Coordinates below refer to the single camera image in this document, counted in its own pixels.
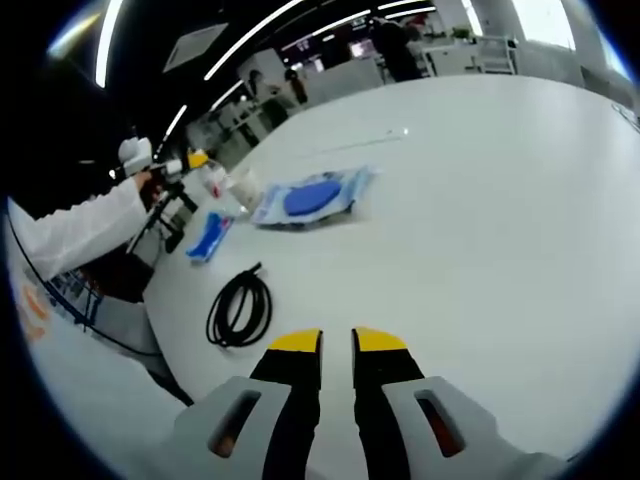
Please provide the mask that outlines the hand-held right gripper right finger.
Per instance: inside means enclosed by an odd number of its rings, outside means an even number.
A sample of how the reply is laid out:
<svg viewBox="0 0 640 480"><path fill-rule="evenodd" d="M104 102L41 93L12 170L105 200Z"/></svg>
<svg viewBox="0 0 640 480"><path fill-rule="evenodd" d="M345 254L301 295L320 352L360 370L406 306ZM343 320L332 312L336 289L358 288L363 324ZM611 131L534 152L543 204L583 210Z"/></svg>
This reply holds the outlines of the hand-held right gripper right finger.
<svg viewBox="0 0 640 480"><path fill-rule="evenodd" d="M352 331L354 415L371 479L557 479L564 461L504 439L496 418L441 376L425 376L387 332Z"/></svg>

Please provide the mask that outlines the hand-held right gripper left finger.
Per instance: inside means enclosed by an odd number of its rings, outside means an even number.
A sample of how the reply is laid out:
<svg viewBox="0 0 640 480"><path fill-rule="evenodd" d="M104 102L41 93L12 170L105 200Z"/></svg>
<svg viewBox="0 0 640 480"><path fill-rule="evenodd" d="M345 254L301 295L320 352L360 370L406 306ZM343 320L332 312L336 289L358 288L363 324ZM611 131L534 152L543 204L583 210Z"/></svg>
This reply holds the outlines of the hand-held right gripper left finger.
<svg viewBox="0 0 640 480"><path fill-rule="evenodd" d="M321 330L274 340L247 377L189 407L172 434L175 479L302 479L319 422Z"/></svg>

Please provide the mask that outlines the person's left hand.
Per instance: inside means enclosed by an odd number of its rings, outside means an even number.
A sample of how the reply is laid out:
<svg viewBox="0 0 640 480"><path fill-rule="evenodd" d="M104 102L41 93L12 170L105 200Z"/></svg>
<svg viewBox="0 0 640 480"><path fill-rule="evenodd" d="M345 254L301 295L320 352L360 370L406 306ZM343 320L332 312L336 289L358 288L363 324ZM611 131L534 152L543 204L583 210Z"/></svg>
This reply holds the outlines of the person's left hand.
<svg viewBox="0 0 640 480"><path fill-rule="evenodd" d="M143 170L133 176L142 203L146 210L150 210L162 194L161 180L153 171Z"/></svg>

